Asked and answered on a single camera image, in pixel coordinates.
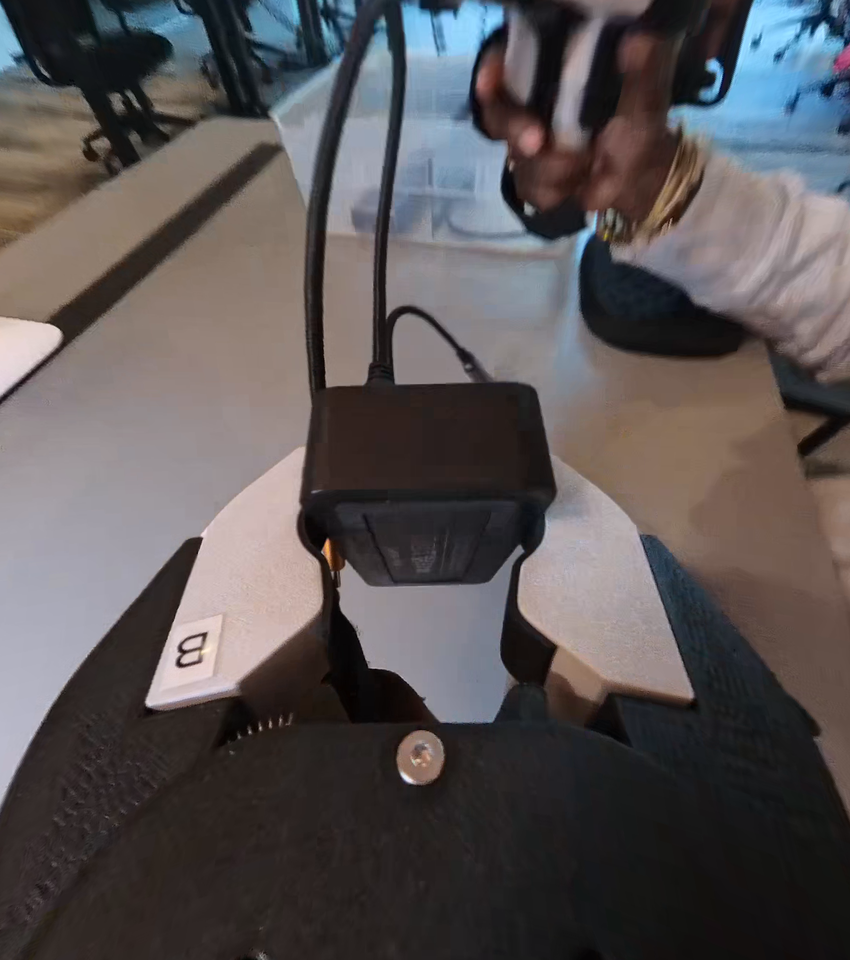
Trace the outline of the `black office chair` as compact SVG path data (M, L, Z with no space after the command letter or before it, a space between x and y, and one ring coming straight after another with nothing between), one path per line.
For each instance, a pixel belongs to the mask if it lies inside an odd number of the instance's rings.
M94 115L97 128L82 140L83 157L116 176L141 159L133 138L160 147L171 139L168 129L188 129L194 120L157 111L143 89L171 61L170 41L131 28L123 2L103 5L117 18L116 30L98 25L88 1L0 1L34 78L78 91Z

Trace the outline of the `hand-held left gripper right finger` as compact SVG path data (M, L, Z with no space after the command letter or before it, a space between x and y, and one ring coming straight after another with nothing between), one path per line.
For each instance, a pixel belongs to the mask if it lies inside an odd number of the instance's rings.
M613 696L685 709L695 693L638 527L551 457L556 496L515 563L502 662L536 685L553 718L587 726Z

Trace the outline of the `clear plastic bin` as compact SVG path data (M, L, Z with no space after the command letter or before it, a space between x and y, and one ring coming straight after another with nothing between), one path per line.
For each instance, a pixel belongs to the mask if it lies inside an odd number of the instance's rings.
M389 238L401 244L470 248L532 260L572 258L580 241L527 232L500 190L505 149L468 117L472 59L409 54L402 140ZM370 245L378 212L390 101L391 58L364 62L340 139L327 234Z

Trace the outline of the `black desk frame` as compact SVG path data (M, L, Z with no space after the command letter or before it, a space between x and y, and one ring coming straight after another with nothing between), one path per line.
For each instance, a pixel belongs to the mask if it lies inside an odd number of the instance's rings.
M214 90L225 96L229 114L264 119L270 114L266 93L288 76L310 75L332 60L327 26L337 27L327 2L293 2L297 20L291 22L276 2L262 2L268 15L284 27L293 49L268 43L257 36L250 19L252 2L175 1L186 17L197 19L210 45L201 72Z

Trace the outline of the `black power adapter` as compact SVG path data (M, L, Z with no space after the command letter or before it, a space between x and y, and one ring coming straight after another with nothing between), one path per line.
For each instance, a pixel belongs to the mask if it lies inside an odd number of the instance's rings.
M538 546L556 493L525 383L335 387L313 402L301 514L372 587L488 583Z

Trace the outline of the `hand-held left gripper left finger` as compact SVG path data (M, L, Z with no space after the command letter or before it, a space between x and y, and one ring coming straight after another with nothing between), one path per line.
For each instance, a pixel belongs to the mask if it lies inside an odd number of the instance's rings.
M145 696L165 713L237 698L293 714L331 669L332 586L300 532L298 447L206 527Z

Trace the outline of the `person's right hand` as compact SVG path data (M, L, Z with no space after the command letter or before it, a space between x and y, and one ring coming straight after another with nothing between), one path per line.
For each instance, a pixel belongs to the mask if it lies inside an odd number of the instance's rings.
M547 129L509 99L503 52L488 49L479 63L479 121L506 143L518 199L550 211L572 202L586 212L614 210L643 222L655 208L678 148L668 113L683 39L635 31L619 48L623 89L615 117L585 148L555 145Z

